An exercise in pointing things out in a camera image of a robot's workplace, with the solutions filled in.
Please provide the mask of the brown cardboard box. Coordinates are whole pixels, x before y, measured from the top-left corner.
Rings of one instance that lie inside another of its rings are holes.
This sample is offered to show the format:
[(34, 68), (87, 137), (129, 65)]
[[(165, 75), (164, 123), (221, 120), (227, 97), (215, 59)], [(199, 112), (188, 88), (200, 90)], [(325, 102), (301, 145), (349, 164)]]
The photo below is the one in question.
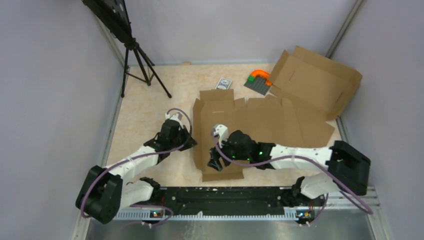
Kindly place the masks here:
[(330, 142), (335, 127), (325, 117), (287, 98), (272, 95), (235, 99), (232, 89), (202, 90), (192, 108), (194, 163), (202, 172), (202, 181), (243, 179), (243, 167), (231, 164), (217, 171), (208, 166), (214, 146), (212, 128), (228, 127), (230, 133), (240, 130), (256, 142), (276, 143), (288, 147), (324, 147)]
[(362, 78), (356, 69), (299, 45), (293, 53), (282, 52), (268, 77), (273, 94), (315, 110), (327, 121), (343, 113)]

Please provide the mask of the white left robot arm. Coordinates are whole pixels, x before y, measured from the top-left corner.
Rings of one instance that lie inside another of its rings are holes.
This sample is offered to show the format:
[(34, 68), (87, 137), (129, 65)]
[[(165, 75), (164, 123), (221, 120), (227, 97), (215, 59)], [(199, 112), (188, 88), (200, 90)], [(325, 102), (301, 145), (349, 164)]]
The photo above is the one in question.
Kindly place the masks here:
[(160, 131), (134, 153), (106, 167), (93, 166), (75, 201), (81, 217), (107, 224), (120, 209), (135, 203), (156, 206), (161, 194), (154, 189), (155, 183), (142, 179), (131, 183), (131, 180), (161, 163), (172, 152), (182, 152), (197, 145), (192, 134), (192, 124), (185, 126), (180, 120), (169, 117)]

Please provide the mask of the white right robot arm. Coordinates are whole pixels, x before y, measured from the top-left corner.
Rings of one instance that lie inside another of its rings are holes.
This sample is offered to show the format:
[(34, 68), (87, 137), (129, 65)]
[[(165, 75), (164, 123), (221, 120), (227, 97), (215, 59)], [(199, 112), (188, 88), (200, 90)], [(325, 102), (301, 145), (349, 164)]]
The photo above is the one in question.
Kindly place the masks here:
[(240, 130), (229, 133), (224, 125), (211, 131), (214, 146), (208, 166), (217, 171), (235, 164), (260, 170), (298, 169), (316, 174), (301, 176), (291, 187), (293, 200), (307, 206), (325, 194), (342, 192), (355, 200), (368, 191), (371, 160), (343, 140), (327, 147), (290, 147), (256, 142)]

